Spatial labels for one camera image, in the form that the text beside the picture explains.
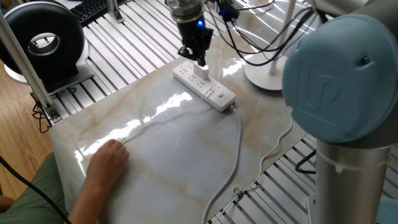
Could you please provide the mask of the person's bare hand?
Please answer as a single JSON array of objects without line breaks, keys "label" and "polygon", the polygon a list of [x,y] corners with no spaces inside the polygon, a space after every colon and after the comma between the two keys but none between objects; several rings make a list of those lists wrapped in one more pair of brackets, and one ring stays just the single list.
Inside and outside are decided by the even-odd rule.
[{"label": "person's bare hand", "polygon": [[123,173],[129,152],[119,141],[104,143],[91,157],[86,172],[85,185],[90,189],[108,192]]}]

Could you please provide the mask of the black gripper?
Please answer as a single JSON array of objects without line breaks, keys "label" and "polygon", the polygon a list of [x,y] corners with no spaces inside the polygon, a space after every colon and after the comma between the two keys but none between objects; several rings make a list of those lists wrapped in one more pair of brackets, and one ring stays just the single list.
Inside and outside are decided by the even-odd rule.
[{"label": "black gripper", "polygon": [[205,66],[206,49],[210,47],[214,30],[206,26],[204,17],[199,17],[190,22],[177,22],[177,27],[185,45],[178,50],[178,54],[187,59],[196,60],[197,54],[188,47],[193,47],[197,42],[203,46],[198,48],[199,58],[197,62],[199,66]]}]

